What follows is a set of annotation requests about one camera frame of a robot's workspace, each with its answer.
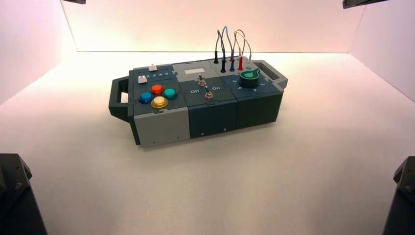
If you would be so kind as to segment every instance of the teal button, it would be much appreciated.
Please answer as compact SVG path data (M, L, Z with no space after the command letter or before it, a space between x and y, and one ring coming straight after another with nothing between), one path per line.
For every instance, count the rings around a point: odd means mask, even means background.
M166 97L166 99L175 99L177 97L177 92L174 89L166 89L163 92L163 96Z

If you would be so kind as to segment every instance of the carrying handle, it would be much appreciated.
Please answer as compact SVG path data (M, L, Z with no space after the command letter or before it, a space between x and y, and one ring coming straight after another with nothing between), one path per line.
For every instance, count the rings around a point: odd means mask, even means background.
M111 85L110 102L108 108L112 116L128 122L129 103L121 103L121 93L128 93L128 76L114 79Z

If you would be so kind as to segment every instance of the control box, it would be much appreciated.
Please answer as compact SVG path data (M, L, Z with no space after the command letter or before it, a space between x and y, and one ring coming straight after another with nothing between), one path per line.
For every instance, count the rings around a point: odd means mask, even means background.
M235 61L243 67L233 69ZM246 57L152 65L113 80L109 109L130 123L136 144L151 147L274 122L287 82Z

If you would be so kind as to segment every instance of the screw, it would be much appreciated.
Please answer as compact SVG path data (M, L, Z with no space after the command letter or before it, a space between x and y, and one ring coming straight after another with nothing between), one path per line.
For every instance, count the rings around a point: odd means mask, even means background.
M21 188L22 188L22 186L23 186L23 184L22 184L22 183L16 183L16 184L14 185L14 190L15 190L15 191L17 191L17 190L21 189Z
M415 193L415 188L409 185L405 186L405 190L406 192L410 193L410 194L414 194Z

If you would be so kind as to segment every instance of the white button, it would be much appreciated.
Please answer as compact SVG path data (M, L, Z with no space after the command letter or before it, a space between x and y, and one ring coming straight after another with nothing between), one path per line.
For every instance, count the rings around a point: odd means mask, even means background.
M151 66L148 67L148 70L149 71L157 71L157 66L151 65Z
M138 76L138 83L146 83L147 82L147 78L145 76Z

